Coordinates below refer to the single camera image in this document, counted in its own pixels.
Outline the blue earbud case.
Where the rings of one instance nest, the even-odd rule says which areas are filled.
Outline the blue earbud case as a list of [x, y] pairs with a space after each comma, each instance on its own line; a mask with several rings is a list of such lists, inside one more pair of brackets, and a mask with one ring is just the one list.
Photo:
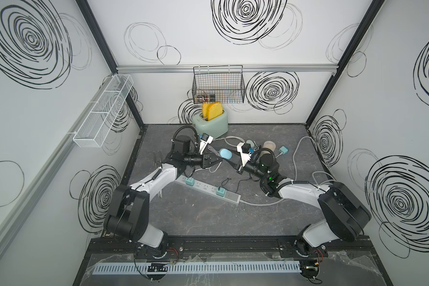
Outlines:
[[219, 154], [222, 158], [227, 160], [230, 160], [232, 158], [232, 151], [225, 148], [220, 149]]

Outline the mint green earbud case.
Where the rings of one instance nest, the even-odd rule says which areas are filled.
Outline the mint green earbud case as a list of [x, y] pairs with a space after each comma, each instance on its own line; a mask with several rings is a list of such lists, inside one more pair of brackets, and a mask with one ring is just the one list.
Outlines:
[[256, 146], [256, 144], [252, 140], [247, 140], [245, 143], [249, 144], [251, 148], [255, 148]]

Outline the teal charger with lilac cable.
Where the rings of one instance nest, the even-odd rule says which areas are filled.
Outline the teal charger with lilac cable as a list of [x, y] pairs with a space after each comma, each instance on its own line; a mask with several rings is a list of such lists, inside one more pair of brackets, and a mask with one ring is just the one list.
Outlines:
[[186, 178], [185, 183], [191, 187], [195, 185], [195, 179], [194, 178]]

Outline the teal charger with black cable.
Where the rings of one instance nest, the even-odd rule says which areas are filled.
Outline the teal charger with black cable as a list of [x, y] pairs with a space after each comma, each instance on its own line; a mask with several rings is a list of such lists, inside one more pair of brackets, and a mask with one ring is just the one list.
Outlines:
[[216, 195], [220, 196], [220, 197], [225, 197], [226, 194], [226, 189], [223, 187], [218, 187], [216, 189]]

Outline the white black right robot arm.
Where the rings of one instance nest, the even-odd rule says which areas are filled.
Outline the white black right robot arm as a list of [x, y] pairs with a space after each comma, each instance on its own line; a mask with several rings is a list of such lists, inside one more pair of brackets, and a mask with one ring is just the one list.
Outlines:
[[308, 257], [334, 240], [356, 241], [372, 218], [367, 207], [341, 182], [318, 185], [282, 176], [269, 148], [254, 150], [240, 143], [228, 162], [238, 173], [257, 177], [267, 197], [300, 201], [321, 210], [323, 220], [304, 227], [294, 240], [293, 247], [300, 256]]

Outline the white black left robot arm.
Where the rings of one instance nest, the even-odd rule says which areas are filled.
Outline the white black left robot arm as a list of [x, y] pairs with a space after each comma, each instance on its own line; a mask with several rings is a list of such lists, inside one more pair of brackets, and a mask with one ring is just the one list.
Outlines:
[[168, 249], [168, 234], [149, 223], [151, 200], [188, 167], [208, 169], [221, 162], [222, 158], [215, 153], [205, 152], [213, 140], [207, 133], [199, 135], [192, 126], [179, 128], [173, 135], [170, 151], [155, 171], [131, 185], [119, 185], [113, 191], [104, 230], [162, 256]]

